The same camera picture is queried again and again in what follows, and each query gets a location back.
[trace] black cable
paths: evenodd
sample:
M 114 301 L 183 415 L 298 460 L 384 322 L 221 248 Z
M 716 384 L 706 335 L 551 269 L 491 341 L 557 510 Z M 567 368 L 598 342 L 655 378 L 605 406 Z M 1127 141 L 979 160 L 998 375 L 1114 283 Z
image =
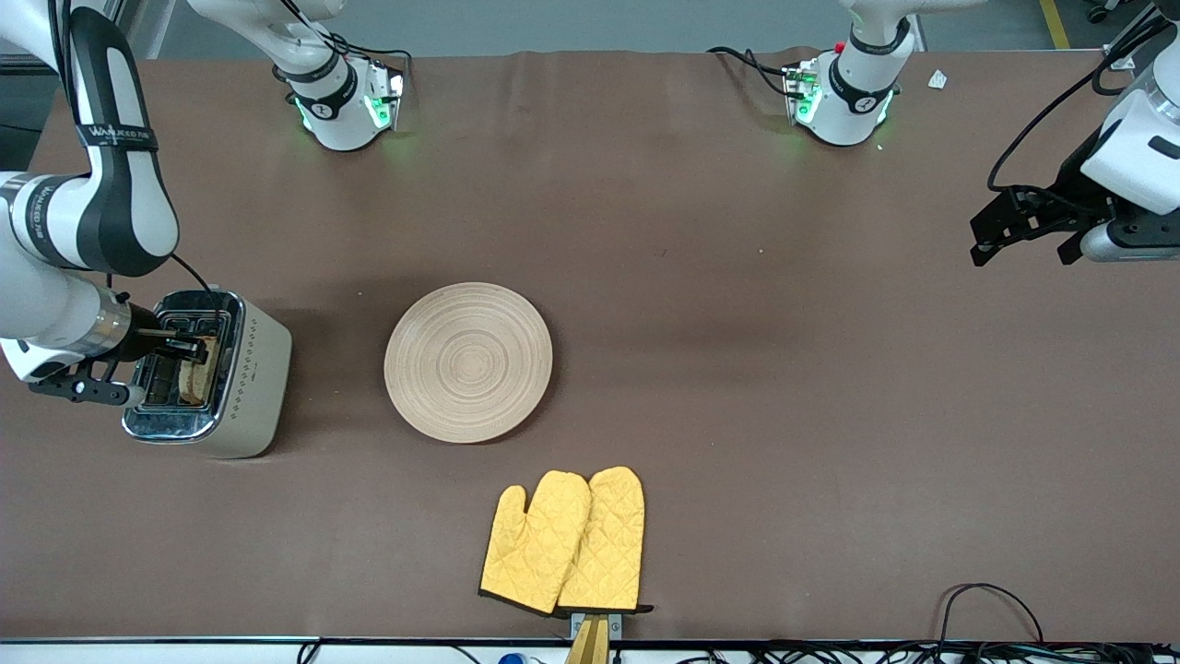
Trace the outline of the black cable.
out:
M 1081 213 L 1084 213 L 1084 215 L 1089 215 L 1089 216 L 1101 216 L 1103 213 L 1101 210 L 1094 210 L 1094 209 L 1087 208 L 1086 205 L 1079 205 L 1077 203 L 1075 203 L 1075 202 L 1073 202 L 1073 200 L 1070 200 L 1070 199 L 1068 199 L 1068 198 L 1066 198 L 1066 197 L 1063 197 L 1063 196 L 1061 196 L 1058 193 L 1049 191 L 1048 189 L 1044 189 L 1042 186 L 1036 186 L 1036 185 L 1032 185 L 1032 184 L 1005 184 L 1005 185 L 1001 186 L 1001 185 L 996 184 L 996 178 L 999 176 L 999 170 L 1004 166 L 1004 163 L 1008 162 L 1008 158 L 1010 156 L 1012 156 L 1012 153 L 1016 151 L 1016 149 L 1021 145 L 1021 143 L 1024 142 L 1024 138 L 1027 138 L 1028 134 L 1031 133 L 1032 130 L 1036 129 L 1036 126 L 1038 124 L 1041 124 L 1041 121 L 1044 120 L 1044 118 L 1047 118 L 1049 116 L 1049 113 L 1051 113 L 1053 111 L 1057 110 L 1057 106 L 1060 106 L 1061 104 L 1063 104 L 1066 101 L 1066 99 L 1069 99 L 1070 97 L 1073 97 L 1074 93 L 1076 93 L 1079 90 L 1081 90 L 1082 87 L 1084 87 L 1087 83 L 1089 83 L 1090 80 L 1093 80 L 1095 75 L 1097 75 L 1101 71 L 1103 71 L 1108 66 L 1110 66 L 1110 63 L 1113 63 L 1113 61 L 1122 58 L 1126 53 L 1129 53 L 1130 51 L 1134 51 L 1143 41 L 1146 41 L 1147 39 L 1150 39 L 1155 34 L 1158 34 L 1158 33 L 1155 33 L 1154 29 L 1147 31 L 1145 33 L 1139 34 L 1134 39 L 1127 41 L 1120 48 L 1112 48 L 1110 53 L 1108 53 L 1104 58 L 1102 58 L 1102 61 L 1099 64 L 1097 67 L 1095 67 L 1088 74 L 1086 74 L 1084 77 L 1082 77 L 1080 80 L 1077 80 L 1077 83 L 1074 83 L 1073 85 L 1070 85 L 1068 90 L 1066 90 L 1064 92 L 1062 92 L 1061 94 L 1058 94 L 1056 99 L 1054 99 L 1053 101 L 1049 103 L 1048 106 L 1045 106 L 1044 109 L 1042 109 L 1041 112 L 1038 112 L 1036 114 L 1036 117 L 1034 117 L 1032 120 L 1029 121 L 1024 126 L 1024 129 L 1021 130 L 1021 132 L 1018 134 L 1016 134 L 1016 138 L 1011 142 L 1011 144 L 1008 145 L 1008 147 L 1003 151 L 1003 153 L 999 155 L 999 158 L 996 159 L 995 165 L 991 166 L 991 172 L 988 173 L 988 189 L 990 189 L 991 191 L 996 191 L 996 192 L 1003 192 L 1003 191 L 1035 192 L 1035 193 L 1038 193 L 1038 195 L 1041 195 L 1041 196 L 1043 196 L 1045 198 L 1050 198 L 1053 200 L 1056 200 L 1057 203 L 1067 205 L 1067 206 L 1069 206 L 1070 209 L 1073 209 L 1073 210 L 1075 210 L 1077 212 L 1081 212 Z
M 461 647 L 459 647 L 457 645 L 452 645 L 451 647 L 453 647 L 453 649 L 458 650 L 459 652 L 461 652 L 464 657 L 466 657 L 467 659 L 471 659 L 474 664 L 481 664 L 479 662 L 479 659 L 476 659 L 474 655 L 467 652 L 466 650 L 464 650 L 464 649 L 461 649 Z
M 192 269 L 192 265 L 189 264 L 188 262 L 185 262 L 185 259 L 182 258 L 181 256 L 178 256 L 176 254 L 172 254 L 171 257 L 181 267 L 183 267 L 185 270 L 188 270 L 188 272 L 191 274 L 192 277 L 197 280 L 197 283 L 201 283 L 201 287 L 205 289 L 205 295 L 209 296 L 209 305 L 210 305 L 210 308 L 212 308 L 215 311 L 221 310 L 222 307 L 217 305 L 217 297 L 214 295 L 212 288 L 210 288 L 209 283 L 206 283 L 205 280 L 202 278 L 199 274 L 197 274 L 197 270 Z
M 316 655 L 320 655 L 320 646 L 323 645 L 321 642 L 315 640 L 313 643 L 304 643 L 299 647 L 299 655 L 295 656 L 295 664 L 312 664 Z
M 732 57 L 738 58 L 739 60 L 741 60 L 741 63 L 743 65 L 748 66 L 748 67 L 756 66 L 756 67 L 761 67 L 761 70 L 765 71 L 766 73 L 774 73 L 774 74 L 779 74 L 779 75 L 782 74 L 782 70 L 776 70 L 776 68 L 773 68 L 773 67 L 768 67 L 766 65 L 760 65 L 760 64 L 756 64 L 754 61 L 750 61 L 750 60 L 746 59 L 745 54 L 739 53 L 738 51 L 734 51 L 733 48 L 730 48 L 728 46 L 714 46 L 713 48 L 709 48 L 708 51 L 706 51 L 706 53 L 719 53 L 719 54 L 722 54 L 722 55 L 732 55 Z
M 1141 17 L 1138 21 L 1135 21 L 1135 25 L 1133 25 L 1127 31 L 1127 34 L 1125 34 L 1122 39 L 1110 45 L 1110 51 L 1121 48 L 1122 44 L 1134 40 L 1145 31 L 1150 31 L 1158 27 L 1159 32 L 1163 32 L 1163 29 L 1166 29 L 1168 25 L 1171 24 L 1163 17 L 1156 15 L 1155 18 L 1152 18 L 1152 13 L 1147 13 L 1146 15 Z M 1125 87 L 1106 87 L 1104 85 L 1102 85 L 1102 74 L 1106 73 L 1108 68 L 1110 67 L 1109 66 L 1102 67 L 1102 70 L 1097 74 L 1095 74 L 1093 79 L 1090 79 L 1090 87 L 1094 88 L 1094 92 L 1106 97 L 1114 97 L 1116 94 L 1121 94 Z
M 304 14 L 303 11 L 299 8 L 299 5 L 295 4 L 295 0 L 278 0 L 278 1 L 282 2 L 283 7 L 286 7 L 287 11 L 291 13 L 291 15 L 299 19 L 299 21 L 303 24 L 304 27 L 316 33 L 323 41 L 324 46 L 327 46 L 337 55 L 355 54 L 365 57 L 366 53 L 373 53 L 376 55 L 401 55 L 406 59 L 407 67 L 414 60 L 414 57 L 409 54 L 409 51 L 405 51 L 402 48 L 368 48 L 366 46 L 358 46 L 355 44 L 350 44 L 340 33 L 322 32 L 320 29 L 316 29 L 315 26 L 312 25 L 310 19 L 307 18 L 307 14 Z
M 31 126 L 17 126 L 15 124 L 8 124 L 6 121 L 0 121 L 0 127 L 12 129 L 14 131 L 28 131 L 30 133 L 40 133 L 40 129 L 33 129 Z
M 942 631 L 938 635 L 938 645 L 935 646 L 935 652 L 933 652 L 935 664 L 942 664 L 942 662 L 943 662 L 942 656 L 943 656 L 943 649 L 946 645 L 946 630 L 950 627 L 951 607 L 955 605 L 955 600 L 958 599 L 958 597 L 961 594 L 963 594 L 963 593 L 965 593 L 965 592 L 968 592 L 970 590 L 975 590 L 975 589 L 985 589 L 985 590 L 989 590 L 989 591 L 992 591 L 992 592 L 998 592 L 1001 594 L 1004 594 L 1004 596 L 1008 596 L 1009 598 L 1011 598 L 1012 601 L 1015 601 L 1016 604 L 1018 604 L 1021 606 L 1021 609 L 1024 610 L 1024 613 L 1027 613 L 1028 617 L 1032 620 L 1032 626 L 1036 627 L 1036 642 L 1038 644 L 1043 644 L 1044 643 L 1044 630 L 1041 629 L 1041 622 L 1037 620 L 1036 613 L 1032 613 L 1032 610 L 1029 609 L 1029 605 L 1024 604 L 1023 599 L 1016 597 L 1016 594 L 1012 593 L 1011 591 L 1009 591 L 1007 589 L 1003 589 L 1001 586 L 997 586 L 995 584 L 964 584 L 964 585 L 959 586 L 958 590 L 956 590 L 955 592 L 952 592 L 951 596 L 946 599 L 946 609 L 943 611 L 943 629 L 942 629 Z
M 766 81 L 766 85 L 768 85 L 771 87 L 771 90 L 774 90 L 779 94 L 782 94 L 784 97 L 788 97 L 791 99 L 802 99 L 804 98 L 804 96 L 801 93 L 799 93 L 799 92 L 788 92 L 787 90 L 784 90 L 781 86 L 776 85 L 773 80 L 771 80 L 771 77 L 768 74 L 773 73 L 775 75 L 782 75 L 782 68 L 785 68 L 787 65 L 784 65 L 782 68 L 768 67 L 768 66 L 763 65 L 762 63 L 758 61 L 758 57 L 754 55 L 754 51 L 752 51 L 749 48 L 746 48 L 745 53 L 738 53 L 738 51 L 734 51 L 733 48 L 729 48 L 728 46 L 715 46 L 713 48 L 709 48 L 707 52 L 708 53 L 725 54 L 725 55 L 733 55 L 734 58 L 738 58 L 743 65 L 746 65 L 748 67 L 754 67 L 754 71 L 758 72 L 758 75 L 762 77 L 762 80 Z

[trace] yellow oven mitt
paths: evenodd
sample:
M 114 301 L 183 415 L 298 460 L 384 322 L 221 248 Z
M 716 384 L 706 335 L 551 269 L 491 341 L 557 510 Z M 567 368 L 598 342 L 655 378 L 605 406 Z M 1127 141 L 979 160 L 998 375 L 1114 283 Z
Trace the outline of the yellow oven mitt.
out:
M 527 509 L 524 487 L 505 489 L 492 520 L 479 594 L 552 613 L 589 515 L 590 488 L 573 473 L 546 473 Z
M 590 520 L 557 600 L 563 613 L 635 613 L 643 557 L 643 486 L 630 468 L 590 480 Z

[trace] floor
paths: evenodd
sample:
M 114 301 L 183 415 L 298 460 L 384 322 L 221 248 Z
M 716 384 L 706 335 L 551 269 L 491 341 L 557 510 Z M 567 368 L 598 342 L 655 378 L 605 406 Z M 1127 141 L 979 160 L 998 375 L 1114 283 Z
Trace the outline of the floor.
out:
M 923 17 L 931 51 L 1058 47 L 1109 41 L 1145 5 L 1134 0 L 1102 25 L 1086 20 L 1083 0 L 990 0 L 952 14 Z M 137 55 L 164 59 L 260 58 L 243 38 L 197 15 L 185 0 L 162 0 L 162 38 L 132 39 Z M 1056 38 L 1053 9 L 1064 27 Z M 847 35 L 848 18 L 833 0 L 354 0 L 328 24 L 356 44 L 406 48 L 420 57 L 493 55 L 517 51 L 760 52 L 808 44 L 826 47 Z M 0 123 L 39 130 L 57 81 L 0 70 Z M 0 170 L 22 170 L 38 134 L 0 126 Z

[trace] yellow floor stripe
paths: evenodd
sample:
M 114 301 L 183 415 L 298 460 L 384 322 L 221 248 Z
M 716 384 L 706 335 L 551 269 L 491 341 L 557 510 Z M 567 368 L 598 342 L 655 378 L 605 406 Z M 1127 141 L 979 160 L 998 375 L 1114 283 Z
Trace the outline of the yellow floor stripe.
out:
M 1066 26 L 1062 25 L 1061 14 L 1057 13 L 1057 4 L 1054 0 L 1041 0 L 1041 12 L 1044 13 L 1044 22 L 1049 25 L 1053 47 L 1069 48 L 1069 38 L 1066 37 Z

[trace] metal frame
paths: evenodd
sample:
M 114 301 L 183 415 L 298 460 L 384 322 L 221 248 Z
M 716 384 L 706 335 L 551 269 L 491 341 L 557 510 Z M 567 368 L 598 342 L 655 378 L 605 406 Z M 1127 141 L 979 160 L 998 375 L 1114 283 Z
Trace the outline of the metal frame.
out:
M 131 14 L 135 12 L 127 11 L 127 5 L 139 5 L 139 0 L 104 0 L 103 13 L 107 18 L 114 21 L 119 29 L 126 32 L 130 20 L 133 18 Z M 27 53 L 0 53 L 0 74 L 14 74 L 14 75 L 52 75 L 53 70 L 48 65 L 39 60 L 35 55 L 30 55 Z

